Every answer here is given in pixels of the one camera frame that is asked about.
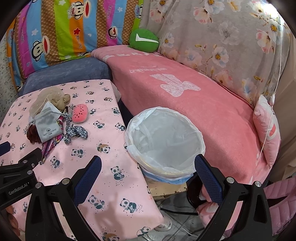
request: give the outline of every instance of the green pillow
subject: green pillow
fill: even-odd
[[[129,44],[130,48],[153,53],[159,46],[159,40],[151,31],[138,28],[131,32]]]

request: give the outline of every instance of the wall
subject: wall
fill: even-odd
[[[17,97],[8,66],[5,35],[0,42],[0,123]]]

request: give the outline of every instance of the bed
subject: bed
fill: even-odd
[[[143,227],[153,229],[161,224],[163,216],[142,172],[125,149],[125,127],[110,80],[86,80],[59,87],[71,95],[71,108],[81,103],[88,106],[88,119],[79,124],[88,132],[88,139],[72,138],[69,145],[63,140],[58,143],[45,163],[34,168],[37,180],[44,185],[57,184],[97,155],[102,159],[102,171],[85,202],[78,206],[96,235],[102,240],[111,236],[116,240],[131,239]],[[41,144],[32,145],[26,137],[29,108],[39,93],[19,97],[6,115],[0,127],[0,140],[10,142],[11,150],[1,157],[1,165],[15,164],[35,148],[42,148]],[[29,200],[30,196],[13,205],[14,216],[23,231]],[[67,236],[74,239],[58,205],[56,209]]]

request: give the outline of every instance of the white plastic bag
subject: white plastic bag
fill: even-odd
[[[155,107],[142,111],[128,124],[129,154],[160,177],[183,177],[195,172],[196,155],[205,153],[202,133],[179,112]]]

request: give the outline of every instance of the white letter print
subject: white letter print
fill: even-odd
[[[172,74],[153,74],[151,77],[166,82],[167,84],[161,84],[160,87],[166,92],[170,93],[174,97],[179,97],[183,94],[184,90],[199,91],[200,88],[188,81],[183,83]]]

